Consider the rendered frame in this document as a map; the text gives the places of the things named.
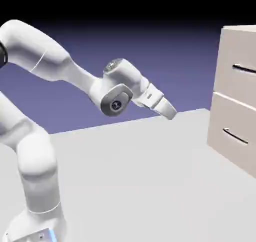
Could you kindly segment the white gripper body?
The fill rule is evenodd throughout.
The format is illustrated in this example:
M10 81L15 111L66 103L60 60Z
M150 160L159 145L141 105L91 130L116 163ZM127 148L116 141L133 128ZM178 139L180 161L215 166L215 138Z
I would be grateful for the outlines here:
M161 116L164 116L168 120L172 120L177 114L175 107L165 97L160 99L160 101L153 108L153 111Z

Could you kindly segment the beige painted cabinet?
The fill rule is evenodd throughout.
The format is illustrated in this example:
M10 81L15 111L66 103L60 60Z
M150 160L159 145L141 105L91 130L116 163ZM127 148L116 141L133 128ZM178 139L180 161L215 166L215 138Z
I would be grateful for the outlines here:
M207 144L256 179L256 25L221 29Z

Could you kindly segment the beige drawer front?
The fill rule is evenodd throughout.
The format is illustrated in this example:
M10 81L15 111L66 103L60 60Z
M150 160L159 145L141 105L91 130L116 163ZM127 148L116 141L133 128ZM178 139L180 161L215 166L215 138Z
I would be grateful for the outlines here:
M248 144L224 133L223 128L248 140ZM207 144L256 178L256 108L213 92Z
M256 25L221 29L213 90L256 107L256 74L233 69L234 64L256 69Z

